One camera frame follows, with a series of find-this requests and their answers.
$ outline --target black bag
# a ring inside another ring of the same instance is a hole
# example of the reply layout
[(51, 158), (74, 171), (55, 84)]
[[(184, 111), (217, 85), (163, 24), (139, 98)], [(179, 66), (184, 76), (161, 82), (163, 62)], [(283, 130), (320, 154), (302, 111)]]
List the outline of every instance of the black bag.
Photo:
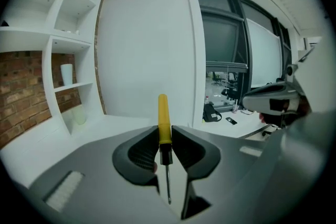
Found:
[(203, 119), (205, 122), (220, 121), (222, 119), (222, 115), (216, 111), (211, 104), (205, 104), (203, 109)]

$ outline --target white desk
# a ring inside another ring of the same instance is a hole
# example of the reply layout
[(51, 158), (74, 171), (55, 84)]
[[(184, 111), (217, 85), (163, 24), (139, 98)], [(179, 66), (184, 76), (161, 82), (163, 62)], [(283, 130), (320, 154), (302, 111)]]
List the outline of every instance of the white desk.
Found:
[[(209, 132), (213, 134), (229, 136), (234, 138), (244, 137), (250, 133), (260, 131), (266, 128), (267, 124), (262, 123), (259, 119), (259, 113), (255, 112), (252, 115), (241, 113), (224, 112), (221, 113), (222, 120), (219, 122), (203, 122), (196, 126), (195, 129)], [(237, 122), (236, 125), (229, 123), (225, 118), (230, 117)]]

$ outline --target screwdriver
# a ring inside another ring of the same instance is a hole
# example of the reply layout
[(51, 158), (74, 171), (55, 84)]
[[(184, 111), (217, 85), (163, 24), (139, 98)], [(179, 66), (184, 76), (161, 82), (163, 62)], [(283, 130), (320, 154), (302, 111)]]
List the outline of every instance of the screwdriver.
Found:
[(170, 175), (169, 165), (173, 163), (172, 157), (172, 136), (170, 130), (170, 119), (168, 109), (168, 98), (165, 94), (159, 95), (159, 148), (160, 148), (160, 163), (166, 166), (166, 181), (168, 203), (171, 204), (170, 197)]

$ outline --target white bookshelf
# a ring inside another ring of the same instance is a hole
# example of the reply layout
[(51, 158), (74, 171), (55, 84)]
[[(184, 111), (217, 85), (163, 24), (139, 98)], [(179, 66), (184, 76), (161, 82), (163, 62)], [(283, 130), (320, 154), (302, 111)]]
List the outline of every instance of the white bookshelf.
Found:
[[(95, 27), (101, 0), (10, 0), (1, 21), (0, 52), (42, 51), (43, 85), (60, 130), (75, 135), (103, 117), (95, 73)], [(77, 83), (54, 88), (51, 54), (74, 54)], [(77, 88), (87, 121), (79, 126), (71, 111), (60, 112), (56, 92)]]

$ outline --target yellow screwdriver handle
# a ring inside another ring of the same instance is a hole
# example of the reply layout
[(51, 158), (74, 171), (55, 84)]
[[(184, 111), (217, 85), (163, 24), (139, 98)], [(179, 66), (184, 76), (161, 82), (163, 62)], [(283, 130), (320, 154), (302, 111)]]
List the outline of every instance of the yellow screwdriver handle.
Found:
[(159, 145), (171, 144), (168, 98), (165, 94), (159, 95)]

